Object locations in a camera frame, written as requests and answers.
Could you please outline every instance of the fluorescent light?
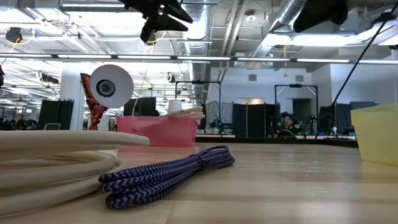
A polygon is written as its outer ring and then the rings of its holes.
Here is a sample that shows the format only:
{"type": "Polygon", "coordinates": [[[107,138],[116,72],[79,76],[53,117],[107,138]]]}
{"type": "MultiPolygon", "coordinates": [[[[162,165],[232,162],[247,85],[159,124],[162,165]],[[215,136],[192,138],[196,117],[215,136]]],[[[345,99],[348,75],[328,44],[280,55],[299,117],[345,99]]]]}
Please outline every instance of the fluorescent light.
{"type": "Polygon", "coordinates": [[[253,21],[256,20],[256,16],[255,16],[255,15],[247,16],[247,17],[245,18],[245,20],[248,21],[248,22],[253,22],[253,21]]]}
{"type": "Polygon", "coordinates": [[[124,4],[62,4],[62,7],[124,7],[124,4]]]}
{"type": "Polygon", "coordinates": [[[120,59],[138,59],[138,60],[146,60],[146,59],[154,59],[154,60],[170,60],[170,56],[158,56],[158,55],[118,55],[120,59]]]}
{"type": "Polygon", "coordinates": [[[315,63],[349,63],[350,60],[344,59],[310,59],[310,58],[298,58],[298,62],[315,62],[315,63]]]}
{"type": "Polygon", "coordinates": [[[360,64],[398,65],[398,60],[361,60],[360,64]]]}
{"type": "Polygon", "coordinates": [[[110,55],[58,55],[59,58],[112,58],[110,55]]]}
{"type": "Polygon", "coordinates": [[[8,86],[8,87],[12,87],[12,88],[38,88],[38,89],[41,89],[41,88],[61,88],[60,86],[47,87],[47,86],[29,86],[29,85],[16,85],[16,86],[12,85],[12,86],[8,86]]]}
{"type": "Polygon", "coordinates": [[[5,109],[14,109],[14,108],[16,108],[16,109],[22,109],[22,107],[21,106],[3,106],[5,109]]]}
{"type": "Polygon", "coordinates": [[[341,47],[348,44],[348,37],[341,35],[297,35],[292,45],[314,47],[341,47]]]}
{"type": "Polygon", "coordinates": [[[247,62],[289,62],[290,58],[245,58],[238,57],[239,61],[247,61],[247,62]]]}
{"type": "Polygon", "coordinates": [[[47,54],[0,54],[0,57],[16,57],[16,58],[52,58],[47,54]]]}
{"type": "Polygon", "coordinates": [[[178,60],[216,60],[216,61],[228,61],[231,57],[194,57],[194,56],[178,56],[178,60]]]}

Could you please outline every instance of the ceiling light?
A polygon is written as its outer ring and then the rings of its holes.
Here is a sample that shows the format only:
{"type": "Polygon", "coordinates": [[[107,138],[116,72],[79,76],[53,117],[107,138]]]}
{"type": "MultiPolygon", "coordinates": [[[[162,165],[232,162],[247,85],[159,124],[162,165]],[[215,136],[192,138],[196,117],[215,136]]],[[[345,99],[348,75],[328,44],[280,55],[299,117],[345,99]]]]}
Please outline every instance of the ceiling light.
{"type": "Polygon", "coordinates": [[[124,7],[124,4],[62,4],[62,7],[124,7]]]}
{"type": "Polygon", "coordinates": [[[262,40],[261,45],[264,47],[276,45],[292,45],[292,40],[287,35],[268,34],[266,35],[266,38],[262,40]]]}
{"type": "Polygon", "coordinates": [[[390,39],[385,40],[384,42],[381,42],[379,45],[397,45],[398,44],[398,35],[395,35],[391,37],[390,39]]]}
{"type": "Polygon", "coordinates": [[[256,16],[255,15],[251,15],[251,16],[247,16],[246,17],[246,21],[248,22],[253,22],[256,20],[256,16]]]}
{"type": "Polygon", "coordinates": [[[348,44],[348,37],[341,35],[297,35],[292,45],[314,47],[341,47],[348,44]]]}
{"type": "Polygon", "coordinates": [[[0,54],[0,57],[15,57],[15,58],[52,58],[49,54],[0,54]]]}
{"type": "Polygon", "coordinates": [[[30,85],[11,85],[12,88],[61,88],[60,86],[30,86],[30,85]]]}
{"type": "Polygon", "coordinates": [[[254,15],[254,10],[252,10],[252,9],[251,10],[247,10],[245,12],[245,15],[246,15],[245,20],[248,21],[248,22],[253,22],[253,21],[256,20],[256,16],[254,15]]]}
{"type": "Polygon", "coordinates": [[[298,62],[313,62],[313,63],[349,63],[350,60],[344,59],[309,59],[309,58],[298,58],[298,62]]]}
{"type": "Polygon", "coordinates": [[[246,62],[289,62],[290,58],[245,58],[238,57],[238,61],[246,61],[246,62]]]}
{"type": "Polygon", "coordinates": [[[360,64],[398,65],[398,60],[361,60],[360,64]]]}
{"type": "Polygon", "coordinates": [[[158,55],[118,55],[119,59],[137,59],[137,60],[170,60],[170,56],[158,56],[158,55]]]}
{"type": "Polygon", "coordinates": [[[58,55],[59,58],[112,58],[110,55],[58,55]]]}
{"type": "Polygon", "coordinates": [[[196,57],[196,56],[178,56],[178,60],[216,60],[216,61],[228,61],[231,57],[196,57]]]}
{"type": "Polygon", "coordinates": [[[211,41],[211,40],[190,40],[190,39],[188,39],[188,40],[178,39],[177,42],[178,43],[193,43],[193,44],[195,44],[195,43],[212,44],[213,43],[213,41],[211,41]]]}

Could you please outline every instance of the person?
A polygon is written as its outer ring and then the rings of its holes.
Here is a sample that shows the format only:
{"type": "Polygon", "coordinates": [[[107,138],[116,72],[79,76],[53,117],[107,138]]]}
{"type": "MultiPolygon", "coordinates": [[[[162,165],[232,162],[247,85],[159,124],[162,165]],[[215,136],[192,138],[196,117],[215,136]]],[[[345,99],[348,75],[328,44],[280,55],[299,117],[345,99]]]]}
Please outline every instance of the person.
{"type": "Polygon", "coordinates": [[[282,123],[279,123],[280,130],[288,130],[294,134],[297,134],[297,130],[300,129],[300,125],[294,124],[293,115],[289,112],[283,112],[280,114],[282,117],[282,123]]]}

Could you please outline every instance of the black partition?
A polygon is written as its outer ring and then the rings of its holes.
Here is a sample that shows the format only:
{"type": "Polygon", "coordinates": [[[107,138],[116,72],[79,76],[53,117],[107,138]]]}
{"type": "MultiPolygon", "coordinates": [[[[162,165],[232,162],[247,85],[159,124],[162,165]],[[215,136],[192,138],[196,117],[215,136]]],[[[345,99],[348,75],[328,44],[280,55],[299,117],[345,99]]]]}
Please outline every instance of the black partition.
{"type": "Polygon", "coordinates": [[[69,130],[73,104],[73,100],[43,100],[37,130],[43,130],[48,123],[59,123],[59,130],[69,130]]]}
{"type": "MultiPolygon", "coordinates": [[[[130,99],[123,109],[123,116],[131,116],[137,99],[130,99]]],[[[156,97],[139,98],[134,110],[135,116],[158,116],[156,111],[156,97]]]]}
{"type": "Polygon", "coordinates": [[[246,105],[233,104],[233,133],[237,138],[247,137],[246,105]]]}
{"type": "Polygon", "coordinates": [[[266,136],[266,105],[248,105],[248,137],[266,136]]]}
{"type": "Polygon", "coordinates": [[[352,129],[351,124],[351,105],[337,103],[336,105],[336,118],[339,132],[344,132],[346,129],[352,129]]]}
{"type": "Polygon", "coordinates": [[[272,121],[275,118],[275,111],[280,110],[280,104],[277,104],[277,107],[278,109],[275,109],[274,104],[266,104],[266,138],[274,132],[274,123],[272,121]]]}
{"type": "Polygon", "coordinates": [[[335,122],[335,106],[321,106],[318,118],[318,131],[321,133],[331,133],[335,122]]]}
{"type": "Polygon", "coordinates": [[[200,129],[205,130],[207,124],[206,104],[205,103],[202,104],[201,107],[202,107],[201,111],[203,112],[203,115],[205,115],[205,118],[200,120],[200,129]]]}

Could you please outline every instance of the white spool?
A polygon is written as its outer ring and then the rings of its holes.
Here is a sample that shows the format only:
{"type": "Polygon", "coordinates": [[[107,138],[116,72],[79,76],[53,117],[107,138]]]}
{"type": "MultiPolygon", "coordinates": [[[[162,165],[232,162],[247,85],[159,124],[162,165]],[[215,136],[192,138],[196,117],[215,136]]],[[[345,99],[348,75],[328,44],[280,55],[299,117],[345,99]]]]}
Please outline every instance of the white spool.
{"type": "Polygon", "coordinates": [[[181,100],[169,100],[169,107],[167,108],[167,112],[175,112],[182,110],[182,102],[181,100]]]}
{"type": "Polygon", "coordinates": [[[94,99],[108,108],[124,106],[131,98],[134,84],[130,74],[116,65],[98,67],[90,78],[94,99]]]}

